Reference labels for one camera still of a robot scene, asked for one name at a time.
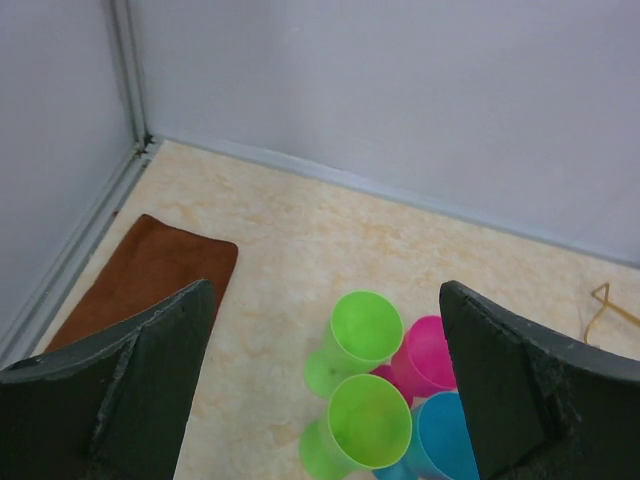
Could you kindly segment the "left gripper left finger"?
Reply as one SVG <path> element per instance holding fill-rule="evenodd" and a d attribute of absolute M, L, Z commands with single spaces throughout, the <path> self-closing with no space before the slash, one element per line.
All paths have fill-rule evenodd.
<path fill-rule="evenodd" d="M 2 478 L 173 478 L 215 310 L 198 280 L 3 369 Z"/>

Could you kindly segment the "blue wine glass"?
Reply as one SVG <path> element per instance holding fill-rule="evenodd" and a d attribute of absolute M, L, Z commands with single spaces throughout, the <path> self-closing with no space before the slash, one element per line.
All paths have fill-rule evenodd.
<path fill-rule="evenodd" d="M 411 442 L 393 465 L 373 471 L 377 479 L 479 479 L 457 392 L 440 392 L 411 410 Z"/>

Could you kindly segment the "pink wine glass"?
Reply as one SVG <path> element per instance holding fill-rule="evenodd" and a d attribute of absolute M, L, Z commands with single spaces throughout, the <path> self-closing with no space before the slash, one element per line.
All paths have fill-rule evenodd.
<path fill-rule="evenodd" d="M 409 407 L 415 399 L 457 389 L 442 318 L 419 318 L 406 332 L 400 349 L 389 364 L 378 366 L 372 375 L 396 387 Z"/>

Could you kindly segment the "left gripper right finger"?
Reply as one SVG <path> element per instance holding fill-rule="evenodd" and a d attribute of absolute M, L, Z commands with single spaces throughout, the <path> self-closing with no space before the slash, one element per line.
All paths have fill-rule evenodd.
<path fill-rule="evenodd" d="M 638 478 L 638 361 L 458 281 L 441 285 L 439 305 L 481 478 Z"/>

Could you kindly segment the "green wine glass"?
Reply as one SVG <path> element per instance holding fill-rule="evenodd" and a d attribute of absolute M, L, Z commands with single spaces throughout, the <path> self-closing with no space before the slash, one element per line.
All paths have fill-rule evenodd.
<path fill-rule="evenodd" d="M 408 450 L 410 407 L 389 381 L 358 374 L 341 382 L 326 410 L 305 428 L 299 458 L 314 479 L 343 479 L 387 468 Z"/>
<path fill-rule="evenodd" d="M 334 305 L 320 347 L 304 367 L 307 387 L 328 398 L 346 378 L 368 373 L 398 351 L 405 327 L 386 297 L 367 290 L 352 291 Z"/>

